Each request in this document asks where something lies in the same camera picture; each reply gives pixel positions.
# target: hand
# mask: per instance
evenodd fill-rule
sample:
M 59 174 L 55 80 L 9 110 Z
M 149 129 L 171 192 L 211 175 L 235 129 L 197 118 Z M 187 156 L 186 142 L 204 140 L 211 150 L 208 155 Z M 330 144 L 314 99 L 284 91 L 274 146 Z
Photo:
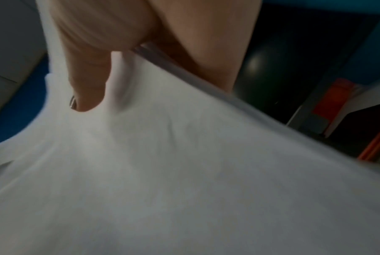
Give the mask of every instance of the hand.
M 260 5 L 261 0 L 51 0 L 76 110 L 103 100 L 111 51 L 145 42 L 230 92 Z

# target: human hand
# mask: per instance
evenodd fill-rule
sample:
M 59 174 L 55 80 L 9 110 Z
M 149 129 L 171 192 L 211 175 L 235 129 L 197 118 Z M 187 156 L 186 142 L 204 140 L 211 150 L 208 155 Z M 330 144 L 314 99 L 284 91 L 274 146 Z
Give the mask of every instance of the human hand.
M 178 65 L 232 90 L 261 0 L 51 0 L 77 111 L 105 94 L 111 51 L 153 42 Z

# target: blue wall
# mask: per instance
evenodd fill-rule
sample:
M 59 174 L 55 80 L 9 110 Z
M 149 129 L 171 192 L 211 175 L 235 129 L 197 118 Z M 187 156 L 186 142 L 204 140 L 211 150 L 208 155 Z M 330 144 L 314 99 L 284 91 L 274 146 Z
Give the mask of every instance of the blue wall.
M 380 14 L 380 0 L 264 0 L 264 2 L 332 11 Z M 350 58 L 342 70 L 342 77 L 359 84 L 371 84 L 380 79 L 380 22 Z

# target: white garment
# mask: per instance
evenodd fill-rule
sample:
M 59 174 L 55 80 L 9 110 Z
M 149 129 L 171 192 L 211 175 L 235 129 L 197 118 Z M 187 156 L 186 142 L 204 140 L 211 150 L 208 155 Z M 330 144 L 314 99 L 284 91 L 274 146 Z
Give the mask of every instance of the white garment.
M 0 255 L 380 254 L 380 173 L 149 50 L 114 53 L 102 104 L 70 110 L 38 4 L 52 73 L 0 144 Z

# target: fingernail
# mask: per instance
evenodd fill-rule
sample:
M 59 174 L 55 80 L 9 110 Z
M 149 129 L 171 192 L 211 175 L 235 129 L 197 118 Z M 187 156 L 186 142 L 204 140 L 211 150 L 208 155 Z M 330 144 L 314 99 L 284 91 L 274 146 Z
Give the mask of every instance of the fingernail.
M 77 101 L 75 100 L 75 96 L 72 96 L 71 101 L 69 101 L 69 107 L 72 110 L 76 110 L 77 109 Z

